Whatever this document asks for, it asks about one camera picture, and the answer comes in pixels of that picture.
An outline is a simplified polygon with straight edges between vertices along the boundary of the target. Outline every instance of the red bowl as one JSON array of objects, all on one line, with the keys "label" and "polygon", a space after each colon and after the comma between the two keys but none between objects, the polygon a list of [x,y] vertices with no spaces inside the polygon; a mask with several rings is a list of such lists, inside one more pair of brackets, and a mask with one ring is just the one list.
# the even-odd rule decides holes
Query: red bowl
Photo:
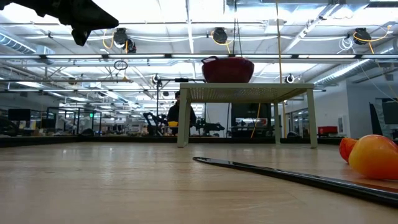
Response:
[{"label": "red bowl", "polygon": [[241,57],[211,56],[202,62],[201,70],[208,83],[248,83],[254,72],[254,64]]}]

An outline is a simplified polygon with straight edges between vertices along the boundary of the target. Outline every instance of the ceiling light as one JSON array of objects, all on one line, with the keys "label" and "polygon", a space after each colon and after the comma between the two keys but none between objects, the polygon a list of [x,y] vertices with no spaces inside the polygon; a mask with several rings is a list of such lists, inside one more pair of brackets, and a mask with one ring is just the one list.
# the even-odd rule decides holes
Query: ceiling light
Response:
[{"label": "ceiling light", "polygon": [[43,91],[61,92],[61,91],[74,91],[74,90],[43,90]]},{"label": "ceiling light", "polygon": [[164,54],[117,54],[109,55],[109,58],[164,58]]},{"label": "ceiling light", "polygon": [[222,57],[228,57],[228,55],[207,55],[207,54],[173,54],[172,58],[208,58],[208,57],[212,57],[212,56],[216,56],[218,58],[222,58]]},{"label": "ceiling light", "polygon": [[362,58],[396,59],[396,58],[398,58],[398,55],[391,55],[391,54],[385,54],[385,55],[362,55]]},{"label": "ceiling light", "polygon": [[69,97],[71,100],[75,100],[75,101],[80,101],[80,102],[86,102],[89,101],[86,98],[82,98],[82,97]]},{"label": "ceiling light", "polygon": [[299,58],[354,58],[355,55],[299,55]]},{"label": "ceiling light", "polygon": [[109,97],[114,98],[115,100],[119,99],[119,96],[116,93],[113,93],[112,91],[109,91],[106,93]]},{"label": "ceiling light", "polygon": [[40,91],[40,90],[15,89],[15,90],[7,90],[7,91],[16,91],[16,92],[37,92],[37,91]]},{"label": "ceiling light", "polygon": [[47,55],[48,59],[94,59],[102,58],[102,55]]},{"label": "ceiling light", "polygon": [[[258,54],[247,54],[247,55],[243,55],[243,57],[245,58],[279,58],[279,55],[277,54],[264,54],[264,55],[258,55]],[[291,58],[292,55],[286,55],[286,54],[282,54],[280,55],[281,58]]]},{"label": "ceiling light", "polygon": [[34,88],[43,87],[42,85],[40,85],[38,83],[34,83],[34,82],[17,82],[17,83],[20,85],[25,85],[25,86],[34,87]]},{"label": "ceiling light", "polygon": [[89,89],[85,89],[85,90],[77,90],[77,91],[84,91],[84,92],[91,92],[91,91],[108,91],[108,90],[99,90],[99,89],[95,89],[95,90],[89,90]]},{"label": "ceiling light", "polygon": [[38,55],[0,55],[0,59],[40,59]]},{"label": "ceiling light", "polygon": [[54,95],[54,96],[57,96],[57,97],[64,97],[64,96],[62,96],[61,94],[58,94],[58,93],[52,93],[52,92],[50,92],[50,94],[52,94],[52,95]]},{"label": "ceiling light", "polygon": [[102,52],[105,52],[105,53],[109,54],[109,52],[108,52],[107,50],[105,50],[105,49],[100,49],[100,51],[102,51]]}]

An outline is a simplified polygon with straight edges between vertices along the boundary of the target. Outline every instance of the wooden table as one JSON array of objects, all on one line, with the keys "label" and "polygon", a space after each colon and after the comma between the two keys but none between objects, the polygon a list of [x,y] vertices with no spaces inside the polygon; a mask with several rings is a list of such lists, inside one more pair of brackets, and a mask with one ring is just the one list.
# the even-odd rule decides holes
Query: wooden table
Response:
[{"label": "wooden table", "polygon": [[[314,84],[276,83],[181,83],[180,114],[178,117],[177,146],[185,147],[189,140],[191,103],[273,103],[274,114],[279,114],[278,103],[307,93],[311,147],[318,146]],[[275,119],[275,142],[280,144],[279,116]]]}]

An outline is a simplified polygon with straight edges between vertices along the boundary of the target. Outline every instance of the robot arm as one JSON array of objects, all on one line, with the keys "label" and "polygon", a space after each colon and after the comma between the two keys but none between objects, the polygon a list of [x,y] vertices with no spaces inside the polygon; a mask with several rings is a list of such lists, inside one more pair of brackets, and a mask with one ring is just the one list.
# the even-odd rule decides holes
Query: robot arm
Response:
[{"label": "robot arm", "polygon": [[119,25],[117,19],[92,0],[0,0],[0,10],[12,2],[33,9],[38,16],[48,14],[58,18],[63,25],[71,25],[72,36],[80,46],[86,44],[91,31]]}]

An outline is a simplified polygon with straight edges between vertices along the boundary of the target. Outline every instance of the wall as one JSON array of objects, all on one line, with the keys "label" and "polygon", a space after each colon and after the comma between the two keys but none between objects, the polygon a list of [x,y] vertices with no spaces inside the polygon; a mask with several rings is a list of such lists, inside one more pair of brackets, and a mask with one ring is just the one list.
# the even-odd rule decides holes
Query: wall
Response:
[{"label": "wall", "polygon": [[[394,96],[386,84],[377,84],[377,87],[389,96]],[[392,86],[397,93],[398,85]],[[349,120],[352,138],[361,138],[372,134],[371,114],[369,103],[374,103],[376,98],[387,98],[372,83],[366,85],[348,85]]]},{"label": "wall", "polygon": [[[342,81],[338,86],[325,88],[326,92],[315,92],[315,117],[317,127],[319,126],[338,126],[338,118],[346,116],[346,135],[350,137],[349,108],[347,84]],[[308,108],[307,96],[304,101],[289,101],[285,106],[285,112],[293,112]],[[282,107],[279,107],[279,114],[282,114]]]}]

